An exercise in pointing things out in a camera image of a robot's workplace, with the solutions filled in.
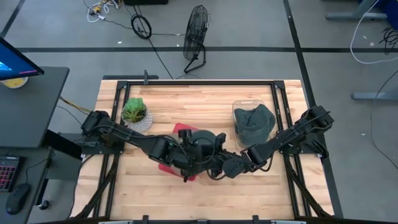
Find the white pot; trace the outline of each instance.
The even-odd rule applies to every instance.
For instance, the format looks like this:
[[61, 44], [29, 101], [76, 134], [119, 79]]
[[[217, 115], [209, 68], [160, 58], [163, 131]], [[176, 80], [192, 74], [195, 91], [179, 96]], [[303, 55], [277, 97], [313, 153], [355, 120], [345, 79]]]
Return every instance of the white pot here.
[[149, 128], [152, 126], [153, 119], [152, 119], [152, 114], [150, 113], [150, 111], [148, 110], [146, 105], [145, 105], [145, 109], [146, 109], [147, 113], [146, 113], [144, 119], [142, 119], [136, 123], [131, 123], [131, 122], [126, 121], [122, 115], [122, 119], [127, 124], [127, 127], [129, 129], [131, 129], [133, 131], [137, 131], [139, 133], [143, 133], [143, 132], [149, 130]]

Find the butcher block table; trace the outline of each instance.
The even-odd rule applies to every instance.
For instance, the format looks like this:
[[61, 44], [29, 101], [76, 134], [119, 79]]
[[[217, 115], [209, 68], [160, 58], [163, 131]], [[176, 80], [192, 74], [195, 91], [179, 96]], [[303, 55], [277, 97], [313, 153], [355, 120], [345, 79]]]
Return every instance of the butcher block table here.
[[[101, 82], [95, 110], [111, 114], [117, 82]], [[294, 122], [307, 110], [307, 104], [300, 80], [284, 82]], [[116, 122], [120, 122], [124, 91], [120, 94]], [[280, 92], [278, 95], [282, 106]], [[183, 123], [216, 135], [226, 133], [223, 147], [231, 152], [239, 152], [232, 120], [235, 101], [262, 100], [275, 113], [271, 88], [264, 85], [134, 85], [130, 97], [143, 98], [153, 115], [154, 123], [146, 134], [168, 134], [176, 123]], [[282, 120], [286, 129], [284, 114]], [[307, 188], [323, 209], [333, 214], [320, 158], [315, 154], [302, 154], [300, 158]], [[102, 155], [96, 155], [81, 169], [72, 216], [82, 210], [95, 192], [102, 160]], [[304, 215], [301, 194], [295, 189], [300, 214]], [[106, 192], [100, 215], [104, 214], [105, 198]], [[293, 219], [283, 157], [275, 153], [269, 172], [259, 170], [220, 181], [211, 180], [203, 172], [193, 182], [184, 183], [182, 178], [159, 170], [158, 163], [140, 149], [126, 144], [119, 160], [111, 220], [140, 220], [143, 215], [149, 215], [150, 220], [250, 220], [253, 215], [263, 220]]]

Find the computer monitor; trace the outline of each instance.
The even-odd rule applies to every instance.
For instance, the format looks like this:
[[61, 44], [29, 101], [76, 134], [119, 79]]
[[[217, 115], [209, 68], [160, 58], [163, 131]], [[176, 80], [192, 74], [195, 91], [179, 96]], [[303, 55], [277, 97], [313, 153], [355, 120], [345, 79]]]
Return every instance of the computer monitor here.
[[43, 74], [41, 68], [0, 37], [0, 80]]

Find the fan stand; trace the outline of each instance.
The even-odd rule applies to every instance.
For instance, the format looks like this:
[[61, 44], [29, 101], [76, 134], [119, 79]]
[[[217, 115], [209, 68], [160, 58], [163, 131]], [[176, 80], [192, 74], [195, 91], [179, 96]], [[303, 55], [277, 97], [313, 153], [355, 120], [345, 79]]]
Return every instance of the fan stand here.
[[205, 48], [205, 46], [204, 46], [203, 44], [201, 44], [201, 48], [203, 49], [203, 63], [202, 63], [201, 65], [198, 65], [198, 66], [196, 66], [196, 67], [194, 67], [194, 68], [191, 68], [191, 69], [187, 70], [187, 69], [189, 68], [189, 66], [192, 64], [193, 61], [199, 59], [198, 57], [195, 57], [195, 58], [192, 59], [191, 62], [185, 67], [185, 69], [184, 69], [185, 74], [187, 74], [188, 72], [191, 72], [191, 71], [193, 71], [193, 70], [195, 70], [195, 69], [197, 69], [197, 68], [200, 68], [200, 67], [202, 67], [202, 66], [204, 66], [204, 65], [206, 64], [206, 48]]

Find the desk fan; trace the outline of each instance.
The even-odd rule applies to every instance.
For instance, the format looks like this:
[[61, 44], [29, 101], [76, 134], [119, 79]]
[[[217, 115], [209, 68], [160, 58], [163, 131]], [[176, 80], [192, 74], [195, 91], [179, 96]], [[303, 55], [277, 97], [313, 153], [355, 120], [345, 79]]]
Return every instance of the desk fan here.
[[[191, 72], [192, 70], [200, 68], [206, 64], [206, 48], [203, 45], [203, 42], [205, 41], [207, 28], [207, 9], [202, 5], [194, 7], [188, 21], [184, 40], [184, 57], [190, 61], [190, 63], [184, 69], [185, 73]], [[189, 68], [192, 62], [198, 60], [201, 50], [203, 50], [203, 63], [196, 67]]]

